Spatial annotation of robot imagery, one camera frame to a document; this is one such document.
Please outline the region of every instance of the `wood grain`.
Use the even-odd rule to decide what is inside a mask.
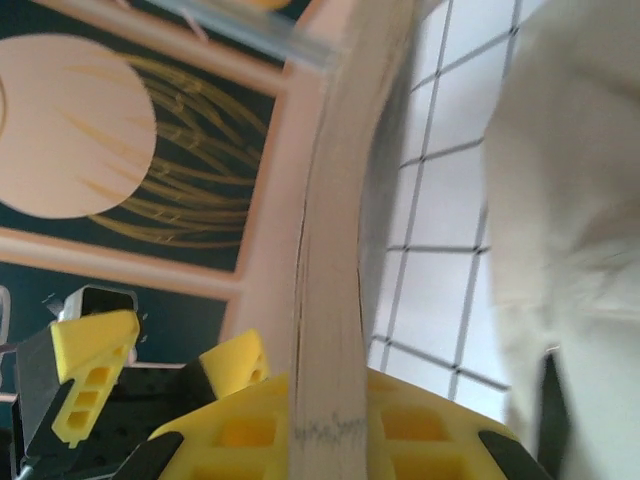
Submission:
[[[290,376],[289,478],[367,478],[366,362],[358,277],[371,142],[420,0],[359,0],[328,82],[307,185]]]

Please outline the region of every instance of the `white cloth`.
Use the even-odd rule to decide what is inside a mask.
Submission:
[[[640,478],[638,25],[635,0],[551,0],[521,31],[485,142],[509,423],[532,450],[539,368],[559,344],[569,457],[591,458],[594,479]]]

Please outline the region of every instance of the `tile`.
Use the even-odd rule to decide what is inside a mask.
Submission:
[[[458,377],[455,401],[469,410],[504,423],[507,395],[507,392],[496,390],[461,374]]]
[[[380,371],[382,366],[382,355],[384,354],[384,343],[380,340],[373,340],[371,347],[369,347],[369,358],[367,359],[367,365],[374,370]]]
[[[462,366],[498,383],[508,383],[494,322],[488,253],[480,257]]]
[[[529,19],[536,10],[542,7],[549,0],[521,0],[519,23]]]
[[[405,124],[404,145],[400,159],[401,165],[409,160],[420,158],[422,155],[432,93],[433,82],[422,85],[417,90],[411,92]]]
[[[514,0],[455,1],[447,32],[443,65],[471,53],[511,28]]]
[[[498,101],[507,41],[440,78],[427,153],[482,138]]]
[[[447,398],[453,371],[391,346],[387,375]]]
[[[453,362],[472,255],[407,255],[393,340]]]
[[[449,2],[442,2],[422,21],[420,43],[413,66],[413,85],[436,73]]]
[[[376,320],[373,327],[373,333],[376,335],[387,336],[401,261],[402,252],[387,252],[380,284]]]
[[[424,164],[410,245],[473,247],[485,201],[481,147]]]
[[[413,204],[418,177],[418,165],[407,165],[400,169],[398,185],[396,187],[396,200],[391,216],[389,228],[389,241],[387,245],[403,246],[406,243],[407,230],[409,228],[409,216]]]

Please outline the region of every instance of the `yellow clamp pad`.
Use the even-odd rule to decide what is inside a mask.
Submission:
[[[218,399],[271,375],[262,339],[254,329],[203,353],[200,355],[200,364]]]
[[[135,312],[120,310],[51,325],[60,384],[74,380],[53,422],[54,433],[76,448],[86,440],[140,333]]]
[[[151,438],[176,431],[184,442],[159,480],[286,480],[287,390],[279,376],[160,427]],[[366,420],[319,419],[297,434],[337,441],[366,421],[370,480],[504,480],[477,435],[514,438],[503,425],[374,370],[368,403]]]

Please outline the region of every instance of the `white tiled wall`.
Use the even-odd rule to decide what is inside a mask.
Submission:
[[[544,0],[445,0],[422,25],[369,364],[499,421],[482,139]]]

